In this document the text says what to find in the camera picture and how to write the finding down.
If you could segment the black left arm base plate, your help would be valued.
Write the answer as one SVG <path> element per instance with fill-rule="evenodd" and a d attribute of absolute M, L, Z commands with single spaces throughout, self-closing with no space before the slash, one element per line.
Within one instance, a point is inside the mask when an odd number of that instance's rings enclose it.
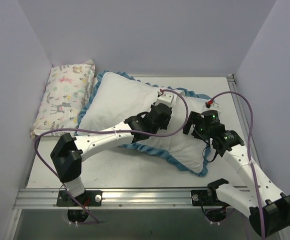
<path fill-rule="evenodd" d="M 102 203 L 101 190 L 86 190 L 85 193 L 77 196 L 75 199 L 84 207 L 99 207 Z M 57 207 L 77 207 L 78 204 L 68 195 L 66 190 L 58 192 Z"/>

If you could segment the blue white plush pillowcase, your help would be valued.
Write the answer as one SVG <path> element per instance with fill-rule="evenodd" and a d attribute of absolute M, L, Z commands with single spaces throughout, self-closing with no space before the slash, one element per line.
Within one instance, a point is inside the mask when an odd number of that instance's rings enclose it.
<path fill-rule="evenodd" d="M 104 71 L 97 76 L 97 83 L 88 103 L 79 114 L 79 128 L 90 131 L 111 130 L 121 123 L 141 124 L 158 97 L 161 86 L 144 83 L 125 72 Z M 166 129 L 157 131 L 158 137 L 123 145 L 165 159 L 180 171 L 204 177 L 207 162 L 202 154 L 209 154 L 206 143 L 184 134 L 181 126 L 190 113 L 203 111 L 206 95 L 199 95 L 185 88 L 175 88 L 171 104 L 172 114 Z"/>

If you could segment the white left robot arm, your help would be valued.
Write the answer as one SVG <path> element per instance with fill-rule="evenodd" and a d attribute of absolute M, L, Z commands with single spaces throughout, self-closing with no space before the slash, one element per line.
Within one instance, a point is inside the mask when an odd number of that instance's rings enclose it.
<path fill-rule="evenodd" d="M 50 157 L 61 183 L 68 190 L 68 200 L 75 206 L 86 200 L 85 187 L 81 180 L 82 162 L 91 156 L 120 145 L 133 144 L 165 130 L 172 114 L 170 103 L 154 103 L 149 112 L 131 116 L 100 133 L 72 137 L 62 135 Z"/>

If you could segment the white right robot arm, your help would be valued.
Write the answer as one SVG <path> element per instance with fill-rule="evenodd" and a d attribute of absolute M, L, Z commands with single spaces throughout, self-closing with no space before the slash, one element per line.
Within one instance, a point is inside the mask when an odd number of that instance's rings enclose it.
<path fill-rule="evenodd" d="M 269 237 L 290 226 L 290 195 L 286 195 L 262 171 L 242 138 L 227 130 L 216 110 L 190 112 L 183 133 L 207 142 L 215 155 L 225 160 L 239 175 L 249 192 L 232 186 L 224 178 L 207 185 L 206 195 L 197 200 L 201 205 L 231 206 L 249 219 L 259 236 Z"/>

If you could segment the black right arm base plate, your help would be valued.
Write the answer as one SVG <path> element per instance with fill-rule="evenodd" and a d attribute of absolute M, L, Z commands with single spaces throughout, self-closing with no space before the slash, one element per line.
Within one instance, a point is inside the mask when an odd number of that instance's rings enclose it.
<path fill-rule="evenodd" d="M 206 189 L 191 190 L 191 203 L 192 203 L 192 206 L 196 206 L 196 207 L 229 206 L 227 203 L 214 200 L 211 196 L 208 195 L 208 191 Z"/>

